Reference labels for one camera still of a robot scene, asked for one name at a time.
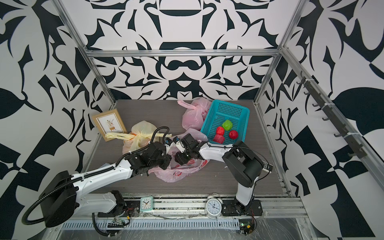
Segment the hook rack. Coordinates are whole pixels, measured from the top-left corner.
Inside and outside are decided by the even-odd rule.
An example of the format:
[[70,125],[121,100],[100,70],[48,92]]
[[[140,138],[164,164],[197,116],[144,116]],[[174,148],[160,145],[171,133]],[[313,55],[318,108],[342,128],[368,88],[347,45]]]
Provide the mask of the hook rack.
[[366,156],[366,152],[362,149],[363,145],[359,143],[358,137],[356,136],[354,129],[347,126],[345,117],[340,113],[335,104],[326,96],[326,94],[317,85],[317,82],[313,79],[302,79],[300,83],[303,84],[308,92],[305,95],[311,95],[316,101],[316,104],[312,104],[314,107],[321,107],[326,118],[324,121],[330,120],[335,126],[338,134],[333,134],[335,137],[343,137],[348,145],[354,152],[354,156],[362,158]]

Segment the clock face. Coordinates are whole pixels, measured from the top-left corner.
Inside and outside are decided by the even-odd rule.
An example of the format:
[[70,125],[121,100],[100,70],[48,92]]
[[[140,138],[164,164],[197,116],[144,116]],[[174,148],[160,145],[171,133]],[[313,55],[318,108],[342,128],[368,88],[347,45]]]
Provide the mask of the clock face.
[[145,209],[151,209],[152,208],[152,201],[153,201],[153,198],[152,197],[147,197],[147,198],[143,198],[141,200],[141,206],[140,208],[142,210],[145,210]]
[[206,208],[209,214],[219,215],[221,213],[221,202],[217,199],[209,199]]

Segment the green wrapped object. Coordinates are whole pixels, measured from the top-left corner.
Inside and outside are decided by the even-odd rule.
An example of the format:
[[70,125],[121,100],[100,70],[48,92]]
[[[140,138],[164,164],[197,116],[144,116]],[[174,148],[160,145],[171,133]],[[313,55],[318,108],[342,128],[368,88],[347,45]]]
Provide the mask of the green wrapped object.
[[224,130],[229,131],[232,129],[233,124],[231,121],[226,120],[221,126],[224,128]]

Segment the gray wooden table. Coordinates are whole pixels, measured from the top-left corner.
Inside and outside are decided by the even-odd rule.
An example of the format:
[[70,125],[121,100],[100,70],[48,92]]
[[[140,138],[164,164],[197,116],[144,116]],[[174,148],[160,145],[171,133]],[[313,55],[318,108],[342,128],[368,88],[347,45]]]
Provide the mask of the gray wooden table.
[[[245,137],[245,144],[263,154],[270,163],[272,156],[269,152],[255,107],[251,100],[232,101],[235,104],[249,108],[250,116]],[[185,132],[181,126],[182,115],[185,108],[171,100],[119,100],[117,110],[129,132],[131,127],[140,122],[147,121],[156,127],[168,126],[170,133],[178,135]],[[104,163],[114,163],[122,155],[123,140],[113,139],[105,142],[101,139],[96,152],[91,159],[88,170],[99,168]],[[149,176],[135,176],[131,179],[114,182],[99,188],[94,193],[105,193],[118,190],[122,194],[157,195],[157,194],[192,194],[202,195],[213,192],[219,194],[236,194],[237,181],[225,168],[225,163],[210,161],[204,168],[184,179],[167,183],[150,174]],[[283,191],[273,171],[269,176],[257,183],[255,195],[283,195]]]

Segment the red ball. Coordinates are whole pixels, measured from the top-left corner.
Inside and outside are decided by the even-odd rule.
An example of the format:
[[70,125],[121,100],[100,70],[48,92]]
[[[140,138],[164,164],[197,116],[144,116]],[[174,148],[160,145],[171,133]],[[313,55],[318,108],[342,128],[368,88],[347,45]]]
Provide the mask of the red ball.
[[217,127],[216,134],[224,135],[224,133],[225,133],[225,130],[224,130],[224,128],[222,126]]
[[216,134],[213,141],[214,142],[218,142],[220,144],[222,144],[224,142],[225,138],[223,135],[219,135],[219,134]]
[[239,133],[236,130],[232,130],[229,132],[229,137],[232,139],[236,139],[239,136]]

